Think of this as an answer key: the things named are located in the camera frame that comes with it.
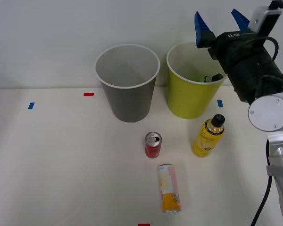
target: spray bottle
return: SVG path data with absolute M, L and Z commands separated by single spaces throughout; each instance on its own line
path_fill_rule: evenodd
M 206 157 L 211 153 L 224 133 L 224 122 L 225 118 L 221 114 L 217 114 L 204 122 L 192 147 L 196 156 Z

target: tall can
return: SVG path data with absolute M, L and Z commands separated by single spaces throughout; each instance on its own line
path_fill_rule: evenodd
M 162 138 L 161 135 L 157 132 L 150 132 L 146 135 L 146 148 L 145 152 L 149 158 L 156 158 L 159 156 Z
M 169 213 L 181 211 L 175 167 L 172 164 L 160 165 L 158 178 L 162 211 Z

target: bottle cap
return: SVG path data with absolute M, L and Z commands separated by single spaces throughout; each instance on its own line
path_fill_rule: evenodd
M 212 77 L 212 81 L 218 81 L 220 79 L 223 79 L 223 76 L 222 74 L 215 74 L 213 77 Z
M 225 122 L 225 117 L 221 114 L 217 114 L 212 119 L 212 125 L 215 127 L 222 127 Z

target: red can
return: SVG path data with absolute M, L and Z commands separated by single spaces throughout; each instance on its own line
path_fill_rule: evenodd
M 157 132 L 150 132 L 146 135 L 146 155 L 149 158 L 154 159 L 159 156 L 161 141 L 161 135 Z

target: can lid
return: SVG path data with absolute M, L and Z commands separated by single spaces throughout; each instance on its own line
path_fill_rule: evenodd
M 150 132 L 146 135 L 146 144 L 151 147 L 159 146 L 161 141 L 161 135 L 157 132 Z

